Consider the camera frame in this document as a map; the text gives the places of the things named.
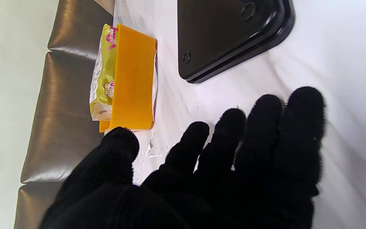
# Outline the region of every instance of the plastic packaging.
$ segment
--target plastic packaging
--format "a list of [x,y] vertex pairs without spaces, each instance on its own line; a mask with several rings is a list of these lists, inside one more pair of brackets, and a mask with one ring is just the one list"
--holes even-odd
[[90,87],[90,114],[93,121],[110,121],[115,88],[118,29],[105,24]]

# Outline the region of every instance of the white wall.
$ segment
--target white wall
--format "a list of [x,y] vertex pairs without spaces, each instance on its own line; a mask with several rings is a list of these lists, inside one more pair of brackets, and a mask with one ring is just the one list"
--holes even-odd
[[58,0],[0,0],[0,228],[12,228]]

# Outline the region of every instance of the brown leather seat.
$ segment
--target brown leather seat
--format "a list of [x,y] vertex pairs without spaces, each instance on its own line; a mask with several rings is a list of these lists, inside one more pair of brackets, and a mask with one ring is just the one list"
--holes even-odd
[[63,181],[102,138],[89,109],[94,62],[48,52],[21,182]]
[[53,203],[59,182],[26,184],[19,188],[14,228],[38,228],[46,209]]
[[34,229],[61,181],[102,139],[89,111],[100,35],[113,17],[93,0],[60,0],[46,54],[15,229]]

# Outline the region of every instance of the black plastic tray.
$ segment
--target black plastic tray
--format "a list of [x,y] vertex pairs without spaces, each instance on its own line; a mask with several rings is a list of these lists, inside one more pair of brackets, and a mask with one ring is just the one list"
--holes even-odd
[[294,23],[291,0],[178,0],[179,74],[201,83],[279,45]]

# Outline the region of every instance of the gloved hand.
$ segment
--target gloved hand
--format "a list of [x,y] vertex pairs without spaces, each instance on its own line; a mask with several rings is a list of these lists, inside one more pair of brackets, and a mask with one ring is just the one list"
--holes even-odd
[[192,123],[141,187],[132,185],[138,141],[116,128],[74,169],[40,228],[309,228],[323,109],[311,87],[283,111],[265,95],[248,119],[227,110],[204,149],[209,127]]
[[283,110],[279,98],[264,95],[248,119],[239,109],[227,110],[204,149],[208,125],[192,123],[142,187],[177,210],[184,206],[175,203],[179,193],[186,201],[203,199],[220,215],[252,228],[310,228],[311,198],[321,176],[323,109],[321,94],[311,87],[296,90]]

